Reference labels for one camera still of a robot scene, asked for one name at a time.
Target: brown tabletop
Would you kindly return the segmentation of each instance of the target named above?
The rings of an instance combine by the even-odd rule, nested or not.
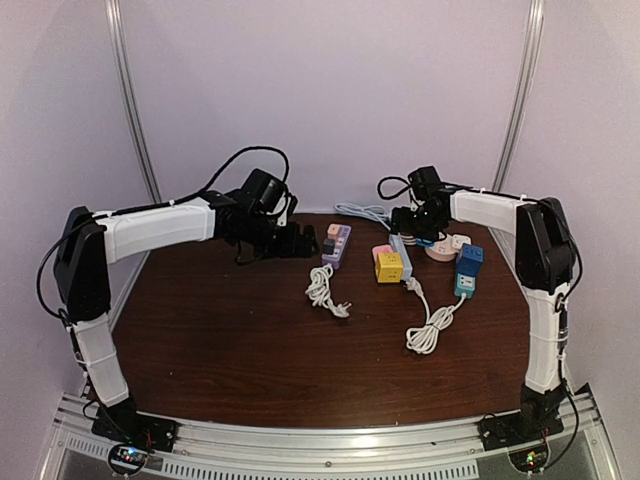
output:
[[[297,215],[320,241],[330,223],[353,226],[331,280],[347,320],[313,308],[304,294],[320,258],[238,267],[223,241],[155,251],[114,337],[141,410],[265,427],[405,425],[518,408],[528,357],[528,309],[489,232],[455,224],[485,250],[471,300],[431,355],[405,348],[424,323],[418,297],[378,285],[371,248],[379,225],[351,217]],[[431,311],[457,301],[454,264],[409,247]]]

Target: pink block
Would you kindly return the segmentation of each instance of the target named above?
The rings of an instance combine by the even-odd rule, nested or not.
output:
[[[393,248],[391,248],[391,245],[378,245],[371,249],[371,253],[373,254],[373,262],[375,263],[379,253],[393,253]]]
[[[340,225],[337,223],[329,225],[329,228],[327,229],[327,238],[330,238],[331,240],[338,240],[338,235],[340,235]]]

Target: white plug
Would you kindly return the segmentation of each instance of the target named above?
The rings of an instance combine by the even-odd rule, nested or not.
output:
[[[462,246],[464,244],[467,245],[471,245],[471,238],[467,237],[466,235],[453,235],[453,237],[451,238],[451,247],[459,252],[460,250],[462,250]]]

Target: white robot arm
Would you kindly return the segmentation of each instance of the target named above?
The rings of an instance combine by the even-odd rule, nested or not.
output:
[[[71,211],[62,239],[54,246],[54,277],[65,308],[56,314],[44,302],[43,306],[63,321],[97,396],[101,408],[93,433],[171,451],[176,429],[173,421],[137,413],[109,329],[108,265],[136,253],[210,239],[237,245],[237,263],[241,242],[253,246],[254,260],[309,257],[319,250],[313,227],[300,231],[298,224],[288,222],[296,203],[284,181],[255,169],[241,188],[227,194],[200,191],[160,206]],[[152,445],[147,445],[149,438]]]
[[[483,437],[489,438],[485,448],[506,446],[505,438],[498,438],[506,434],[495,435],[489,431],[492,422],[499,424],[498,430],[508,424],[509,430],[518,437],[514,442],[537,439],[542,431],[562,430],[555,417],[559,403],[567,394],[563,371],[567,298],[573,289],[570,282],[579,254],[560,202],[555,198],[532,200],[442,182],[434,167],[422,167],[409,174],[407,186],[391,197],[381,192],[385,180],[378,184],[378,193],[383,199],[411,190],[418,204],[417,208],[392,210],[392,233],[435,241],[449,221],[457,220],[515,236],[514,270],[529,304],[529,366],[521,391],[520,413],[513,418],[502,417],[497,422],[486,421],[482,426]]]

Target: electrical socket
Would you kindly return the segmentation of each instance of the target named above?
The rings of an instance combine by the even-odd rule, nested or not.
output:
[[[465,288],[475,288],[476,287],[476,279],[473,277],[468,277],[466,275],[460,275],[458,277],[458,283],[461,287]]]
[[[476,279],[468,275],[456,274],[456,284],[453,293],[456,297],[461,297],[465,294],[467,298],[473,297],[473,292],[476,290]]]

